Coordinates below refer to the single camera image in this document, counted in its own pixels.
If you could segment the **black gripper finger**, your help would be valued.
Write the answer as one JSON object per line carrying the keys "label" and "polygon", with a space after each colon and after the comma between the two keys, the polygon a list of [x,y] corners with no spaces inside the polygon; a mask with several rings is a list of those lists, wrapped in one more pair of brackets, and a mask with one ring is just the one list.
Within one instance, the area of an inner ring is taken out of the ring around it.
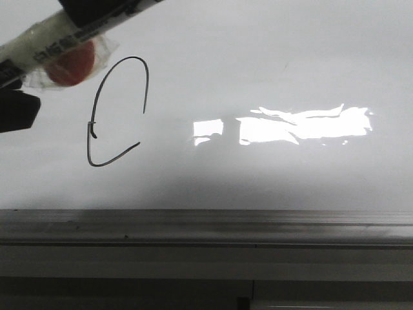
{"label": "black gripper finger", "polygon": [[59,0],[59,3],[78,28],[118,16],[136,6],[135,1],[129,0]]}
{"label": "black gripper finger", "polygon": [[1,88],[1,133],[29,129],[37,117],[41,100],[24,93],[22,86],[18,79]]}

